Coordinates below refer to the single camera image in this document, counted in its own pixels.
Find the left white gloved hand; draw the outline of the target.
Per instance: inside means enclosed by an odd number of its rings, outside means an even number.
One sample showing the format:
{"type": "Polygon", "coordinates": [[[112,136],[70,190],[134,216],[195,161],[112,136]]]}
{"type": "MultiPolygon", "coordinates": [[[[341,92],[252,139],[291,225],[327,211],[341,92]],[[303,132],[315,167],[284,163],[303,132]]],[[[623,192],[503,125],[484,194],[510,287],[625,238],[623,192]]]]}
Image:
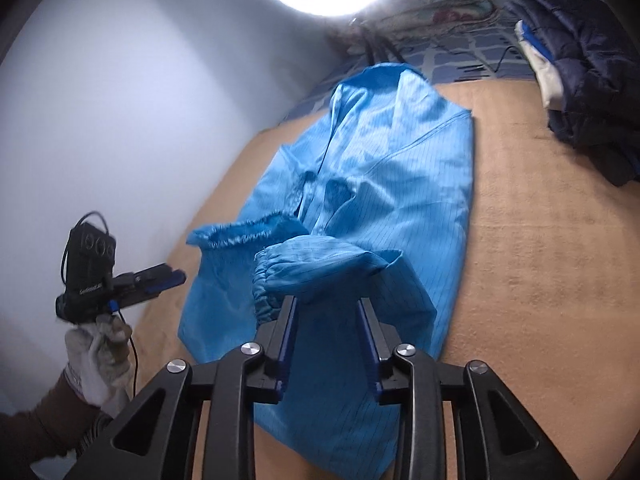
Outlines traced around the left white gloved hand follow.
{"type": "Polygon", "coordinates": [[[81,400],[103,408],[129,384],[132,328],[121,318],[102,314],[65,334],[64,376],[81,400]]]}

